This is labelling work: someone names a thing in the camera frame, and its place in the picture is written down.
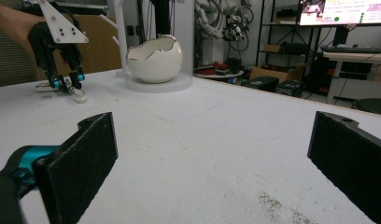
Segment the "small white object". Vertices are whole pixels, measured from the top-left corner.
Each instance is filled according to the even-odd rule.
[[[146,83],[170,81],[181,70],[182,49],[171,35],[161,35],[127,51],[126,62],[132,76]]]
[[[38,0],[39,6],[46,18],[51,36],[58,44],[88,43],[89,38],[69,22],[59,11],[48,1]]]
[[[57,88],[52,88],[48,82],[39,83],[35,86],[36,91],[38,92],[47,92],[47,91],[58,91]]]
[[[73,88],[71,90],[71,95],[75,103],[84,104],[88,101],[85,91]]]

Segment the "white table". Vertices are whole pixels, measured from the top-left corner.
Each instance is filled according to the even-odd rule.
[[[381,138],[381,116],[195,78],[172,93],[126,90],[115,71],[86,76],[89,101],[0,88],[0,170],[25,145],[60,145],[113,112],[119,158],[80,223],[372,223],[306,157],[316,111]],[[48,223],[39,192],[21,200]]]
[[[346,80],[345,78],[339,78],[343,62],[381,63],[381,54],[324,52],[323,56],[325,58],[329,58],[331,61],[337,61],[335,72],[332,76],[330,90],[327,96],[327,104],[332,104],[335,93],[337,95],[340,94],[342,97],[351,99],[381,98],[381,82],[356,79]],[[346,91],[350,93],[343,92],[345,85],[347,88]]]

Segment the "monitor screen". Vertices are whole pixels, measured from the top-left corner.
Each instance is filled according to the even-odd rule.
[[[301,0],[299,24],[381,25],[381,0]]]

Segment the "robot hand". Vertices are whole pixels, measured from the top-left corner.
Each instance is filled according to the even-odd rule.
[[[78,22],[74,17],[72,17],[74,20],[72,24],[48,1],[38,0],[38,3],[46,22],[36,24],[28,35],[36,64],[43,69],[52,88],[66,93],[69,93],[69,87],[80,89],[80,81],[85,77],[80,64],[82,57],[77,43],[87,43],[89,39],[78,29]],[[72,70],[69,73],[72,83],[64,81],[64,77],[57,74],[53,57],[53,51],[56,49],[61,52],[63,60]]]

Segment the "black chair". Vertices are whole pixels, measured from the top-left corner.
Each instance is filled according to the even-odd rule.
[[[357,100],[351,108],[381,115],[381,98]]]

